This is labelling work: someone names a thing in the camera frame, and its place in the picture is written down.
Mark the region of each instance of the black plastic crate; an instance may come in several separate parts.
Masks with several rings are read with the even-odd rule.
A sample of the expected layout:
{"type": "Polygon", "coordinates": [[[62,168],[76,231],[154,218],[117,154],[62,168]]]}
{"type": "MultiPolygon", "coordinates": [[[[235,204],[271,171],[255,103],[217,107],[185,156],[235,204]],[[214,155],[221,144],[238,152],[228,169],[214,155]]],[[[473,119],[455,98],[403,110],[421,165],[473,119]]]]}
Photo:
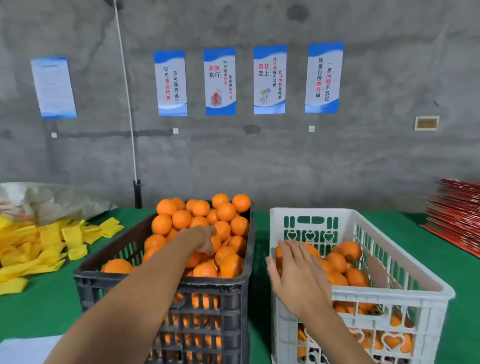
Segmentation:
{"type": "MultiPolygon", "coordinates": [[[[146,363],[249,363],[248,283],[255,248],[252,210],[251,207],[241,214],[249,221],[242,275],[234,279],[183,277],[146,363]]],[[[128,229],[88,256],[73,271],[83,312],[126,277],[125,274],[101,272],[106,262],[123,258],[133,266],[141,264],[144,242],[152,234],[155,216],[156,213],[128,229]]]]}

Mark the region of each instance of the white paper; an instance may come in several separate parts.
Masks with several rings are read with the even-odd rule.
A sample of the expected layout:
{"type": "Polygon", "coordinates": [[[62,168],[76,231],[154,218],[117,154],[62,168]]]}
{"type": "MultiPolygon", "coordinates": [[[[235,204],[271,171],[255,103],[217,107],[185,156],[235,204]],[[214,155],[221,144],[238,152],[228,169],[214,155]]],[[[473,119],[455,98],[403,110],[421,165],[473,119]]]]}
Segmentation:
{"type": "Polygon", "coordinates": [[[31,59],[33,80],[42,118],[76,118],[67,59],[31,59]]]}
{"type": "Polygon", "coordinates": [[[235,48],[204,49],[207,115],[236,115],[235,48]]]}
{"type": "Polygon", "coordinates": [[[154,62],[159,116],[187,116],[185,52],[156,50],[154,62]]]}
{"type": "Polygon", "coordinates": [[[253,113],[285,114],[287,46],[253,49],[253,113]]]}
{"type": "Polygon", "coordinates": [[[43,364],[60,338],[6,339],[0,343],[0,363],[43,364]]]}
{"type": "Polygon", "coordinates": [[[305,113],[338,111],[343,43],[318,43],[308,47],[305,113]]]}

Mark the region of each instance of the white cable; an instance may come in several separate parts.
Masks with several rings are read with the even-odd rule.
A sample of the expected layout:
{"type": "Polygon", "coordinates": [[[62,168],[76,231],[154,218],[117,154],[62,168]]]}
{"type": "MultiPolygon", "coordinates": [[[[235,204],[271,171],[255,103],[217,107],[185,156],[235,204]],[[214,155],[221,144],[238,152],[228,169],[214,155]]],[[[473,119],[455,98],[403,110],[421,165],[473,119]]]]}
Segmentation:
{"type": "Polygon", "coordinates": [[[117,9],[117,0],[113,0],[113,7],[115,8],[115,18],[117,19],[117,30],[118,30],[118,33],[119,33],[121,63],[122,63],[122,66],[123,66],[123,77],[125,79],[125,90],[127,91],[128,117],[130,118],[130,134],[132,135],[133,173],[135,174],[135,183],[137,183],[137,181],[138,181],[138,178],[137,178],[137,161],[136,161],[136,156],[135,156],[135,141],[134,141],[134,137],[133,137],[132,108],[130,107],[130,94],[128,92],[127,69],[125,68],[125,56],[123,55],[123,45],[122,45],[122,42],[121,42],[119,11],[117,9]]]}

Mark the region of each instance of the green table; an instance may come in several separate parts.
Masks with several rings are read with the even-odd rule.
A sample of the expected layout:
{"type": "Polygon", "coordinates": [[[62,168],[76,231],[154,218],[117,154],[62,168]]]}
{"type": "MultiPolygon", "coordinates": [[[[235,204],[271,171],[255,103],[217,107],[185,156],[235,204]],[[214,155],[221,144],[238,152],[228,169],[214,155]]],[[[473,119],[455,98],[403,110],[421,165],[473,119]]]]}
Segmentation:
{"type": "MultiPolygon", "coordinates": [[[[118,208],[99,217],[100,223],[113,216],[126,229],[152,213],[152,210],[118,208]]],[[[440,276],[456,291],[451,301],[437,353],[437,364],[476,363],[476,344],[480,342],[480,302],[476,276],[479,260],[418,227],[421,215],[399,212],[367,212],[363,214],[392,240],[440,276]]],[[[250,279],[249,310],[251,324],[251,362],[270,362],[270,281],[264,257],[268,255],[269,213],[254,214],[257,234],[254,266],[250,279]]],[[[108,243],[102,239],[90,247],[90,253],[108,243]]],[[[0,296],[0,341],[6,338],[28,338],[64,333],[80,316],[80,304],[72,271],[81,260],[67,262],[61,270],[30,278],[24,292],[0,296]]]]}

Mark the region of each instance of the plastic basket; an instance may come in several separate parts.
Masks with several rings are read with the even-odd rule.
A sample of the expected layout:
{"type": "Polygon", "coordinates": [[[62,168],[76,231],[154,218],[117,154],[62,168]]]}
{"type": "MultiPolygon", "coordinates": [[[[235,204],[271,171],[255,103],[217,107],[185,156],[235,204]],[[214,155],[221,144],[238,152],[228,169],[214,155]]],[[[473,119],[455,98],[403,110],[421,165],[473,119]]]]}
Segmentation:
{"type": "MultiPolygon", "coordinates": [[[[322,256],[344,241],[360,244],[362,257],[357,268],[367,274],[373,288],[333,286],[334,301],[354,305],[352,314],[340,316],[376,362],[434,363],[448,301],[455,292],[360,213],[335,208],[273,208],[273,257],[279,240],[308,242],[322,256]],[[373,303],[377,312],[361,315],[359,303],[373,303]],[[400,318],[399,326],[391,325],[392,316],[400,318]]],[[[327,363],[307,332],[300,339],[302,323],[274,294],[272,306],[272,363],[327,363]]]]}
{"type": "MultiPolygon", "coordinates": [[[[146,363],[248,364],[250,333],[247,320],[248,282],[252,272],[255,223],[252,208],[243,273],[235,279],[184,277],[167,317],[158,330],[146,363]]],[[[144,242],[152,234],[156,214],[88,257],[73,272],[82,311],[92,307],[126,277],[103,273],[109,260],[124,258],[138,266],[144,242]]]]}

